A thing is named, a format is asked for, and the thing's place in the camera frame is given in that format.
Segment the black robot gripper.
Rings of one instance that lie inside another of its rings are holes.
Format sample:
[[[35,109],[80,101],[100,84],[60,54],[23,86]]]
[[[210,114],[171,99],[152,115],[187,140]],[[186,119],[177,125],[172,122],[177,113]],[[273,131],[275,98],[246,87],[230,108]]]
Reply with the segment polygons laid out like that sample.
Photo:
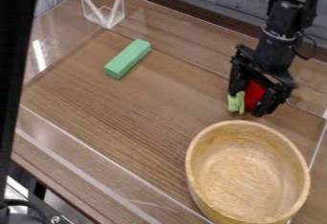
[[[246,90],[251,79],[258,81],[270,88],[266,89],[251,114],[258,118],[271,114],[278,106],[286,103],[293,89],[298,87],[287,67],[271,68],[262,59],[257,59],[255,50],[243,44],[237,45],[237,53],[230,62],[229,94],[235,96],[241,91]],[[266,78],[266,75],[275,78],[281,83],[274,85],[274,82]]]

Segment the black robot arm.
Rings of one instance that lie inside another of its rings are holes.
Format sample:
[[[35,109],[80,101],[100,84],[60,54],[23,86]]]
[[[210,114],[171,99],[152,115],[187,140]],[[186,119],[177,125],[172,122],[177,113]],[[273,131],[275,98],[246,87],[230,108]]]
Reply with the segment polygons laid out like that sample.
[[[318,0],[269,0],[267,20],[255,48],[237,46],[231,57],[227,110],[262,117],[286,103],[298,83],[289,73],[317,18]]]

